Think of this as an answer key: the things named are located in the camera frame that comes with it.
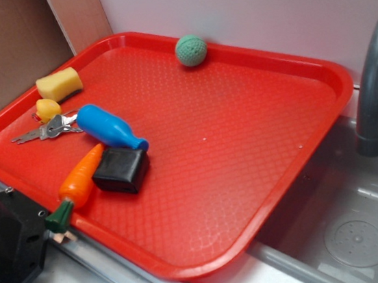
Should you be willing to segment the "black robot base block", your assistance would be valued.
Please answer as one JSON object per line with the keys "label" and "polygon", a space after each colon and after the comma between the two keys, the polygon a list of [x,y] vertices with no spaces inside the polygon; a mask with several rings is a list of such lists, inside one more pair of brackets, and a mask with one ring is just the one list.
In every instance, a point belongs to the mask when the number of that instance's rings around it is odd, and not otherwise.
{"label": "black robot base block", "polygon": [[31,283],[40,275],[48,213],[20,191],[0,192],[0,283]]}

